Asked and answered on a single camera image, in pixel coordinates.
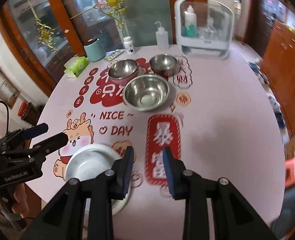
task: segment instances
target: human hand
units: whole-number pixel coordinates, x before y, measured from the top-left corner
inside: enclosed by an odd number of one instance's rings
[[[16,202],[12,205],[12,211],[16,214],[20,214],[23,218],[27,217],[29,215],[29,207],[24,184],[15,187],[13,196]]]

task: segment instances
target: pink tablecloth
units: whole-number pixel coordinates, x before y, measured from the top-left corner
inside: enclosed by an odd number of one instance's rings
[[[117,60],[139,59],[142,74],[150,72],[146,62],[159,53],[156,46],[142,47]],[[176,46],[166,53],[179,56]],[[122,154],[133,145],[132,192],[113,218],[115,237],[181,239],[184,201],[169,197],[159,154],[162,146],[170,145],[188,169],[207,179],[228,178],[265,222],[275,219],[284,195],[284,153],[275,116],[255,74],[234,50],[223,61],[179,59],[183,68],[169,78],[168,101],[152,112],[140,113],[123,103],[123,87],[106,75],[107,61],[90,63],[76,79],[64,76],[39,120],[49,131],[31,145],[64,130],[71,140],[60,156],[54,152],[47,157],[43,176],[28,185],[48,202],[64,184],[57,176],[73,151],[95,142]]]

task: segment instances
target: white plate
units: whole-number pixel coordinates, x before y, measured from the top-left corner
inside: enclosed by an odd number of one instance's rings
[[[102,172],[111,169],[115,160],[121,159],[120,155],[111,147],[93,143],[79,149],[69,160],[65,169],[65,181],[77,178],[80,181],[93,179]],[[118,213],[126,204],[130,195],[129,191],[124,200],[112,200],[112,215]],[[86,201],[84,226],[87,227],[90,201]]]

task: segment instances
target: green tissue box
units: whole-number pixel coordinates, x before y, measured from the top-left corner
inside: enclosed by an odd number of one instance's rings
[[[67,75],[67,77],[76,78],[80,75],[80,73],[86,68],[88,64],[89,62],[86,57],[73,57],[64,64],[66,68],[66,70],[64,70],[64,73]]]

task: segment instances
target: cartoon dragon sticker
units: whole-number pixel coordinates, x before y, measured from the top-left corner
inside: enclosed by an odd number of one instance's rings
[[[67,128],[63,131],[68,137],[67,145],[59,149],[60,159],[53,167],[54,175],[64,179],[66,166],[72,155],[83,146],[93,143],[93,127],[91,120],[86,120],[86,113],[82,113],[80,119],[71,119],[67,122]]]

